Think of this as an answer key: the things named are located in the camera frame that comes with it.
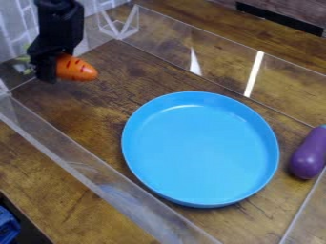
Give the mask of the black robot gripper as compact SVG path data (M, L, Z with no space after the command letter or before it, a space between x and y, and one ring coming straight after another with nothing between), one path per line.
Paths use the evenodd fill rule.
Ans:
M85 7L77 0L35 0L39 12L39 36L27 49L37 77L50 84L58 82L58 57L83 40Z

